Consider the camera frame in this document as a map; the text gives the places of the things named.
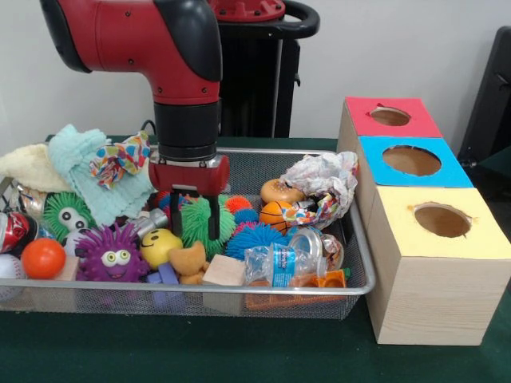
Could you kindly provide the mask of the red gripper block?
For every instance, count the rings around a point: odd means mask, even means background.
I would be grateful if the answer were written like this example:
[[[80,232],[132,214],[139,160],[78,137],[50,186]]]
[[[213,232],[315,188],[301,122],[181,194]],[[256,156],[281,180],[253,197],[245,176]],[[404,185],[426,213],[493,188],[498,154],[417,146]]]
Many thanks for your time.
[[[175,236],[182,235],[180,213],[180,193],[196,192],[208,196],[210,217],[208,236],[216,240],[220,236],[219,194],[226,188],[230,176],[230,163],[225,155],[216,154],[210,160],[180,162],[154,156],[149,162],[149,179],[158,191],[171,192],[169,213],[171,231]]]

